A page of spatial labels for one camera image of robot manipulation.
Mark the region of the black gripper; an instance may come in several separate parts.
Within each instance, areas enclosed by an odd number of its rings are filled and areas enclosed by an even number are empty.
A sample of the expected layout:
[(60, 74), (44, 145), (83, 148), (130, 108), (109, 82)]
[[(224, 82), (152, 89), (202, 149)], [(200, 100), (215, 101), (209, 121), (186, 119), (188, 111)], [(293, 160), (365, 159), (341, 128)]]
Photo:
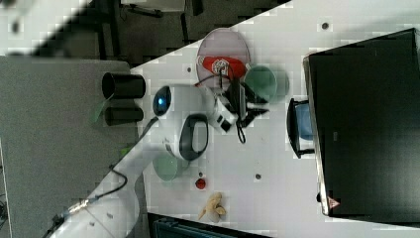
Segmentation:
[(238, 123), (242, 128), (248, 127), (256, 117), (268, 112), (268, 109), (250, 108), (247, 103), (267, 104), (267, 101), (258, 96), (247, 84), (238, 79), (231, 81), (229, 87), (229, 101), (238, 115)]

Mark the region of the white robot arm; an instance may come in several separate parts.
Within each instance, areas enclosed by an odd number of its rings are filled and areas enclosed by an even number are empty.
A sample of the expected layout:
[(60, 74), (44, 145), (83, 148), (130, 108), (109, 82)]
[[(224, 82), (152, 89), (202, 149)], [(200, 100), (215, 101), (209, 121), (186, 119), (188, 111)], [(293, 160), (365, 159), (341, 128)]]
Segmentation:
[(209, 143), (211, 127), (228, 132), (247, 126), (247, 105), (268, 99), (243, 83), (221, 91), (200, 83), (162, 86), (152, 101), (153, 118), (138, 143), (87, 196), (53, 219), (43, 238), (126, 238), (140, 216), (136, 182), (156, 158), (191, 162)]

